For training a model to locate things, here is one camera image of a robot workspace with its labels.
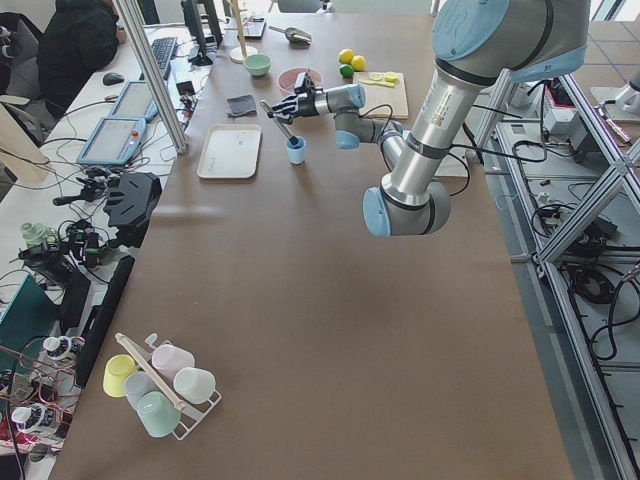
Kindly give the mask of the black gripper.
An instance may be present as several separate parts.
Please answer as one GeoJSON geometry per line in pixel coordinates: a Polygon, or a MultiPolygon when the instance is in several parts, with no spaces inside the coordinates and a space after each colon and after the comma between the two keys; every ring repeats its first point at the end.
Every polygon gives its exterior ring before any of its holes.
{"type": "Polygon", "coordinates": [[[272,105],[269,118],[279,123],[291,123],[297,117],[313,117],[316,115],[315,97],[306,93],[290,95],[272,105]]]}

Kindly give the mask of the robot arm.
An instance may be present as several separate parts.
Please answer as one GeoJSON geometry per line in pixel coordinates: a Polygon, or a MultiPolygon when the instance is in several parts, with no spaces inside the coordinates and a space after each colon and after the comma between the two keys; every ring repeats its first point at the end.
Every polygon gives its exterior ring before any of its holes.
{"type": "Polygon", "coordinates": [[[623,87],[591,87],[590,92],[607,116],[616,121],[639,122],[639,73],[635,73],[623,87]]]}
{"type": "Polygon", "coordinates": [[[504,70],[517,82],[577,70],[584,62],[589,13],[587,1],[447,2],[433,27],[434,76],[410,131],[361,115],[362,86],[323,89],[307,74],[268,115],[289,125],[297,117],[330,114],[339,148],[377,144],[390,171],[364,194],[367,229],[377,237],[433,233],[451,211],[436,171],[481,90],[504,70]]]}

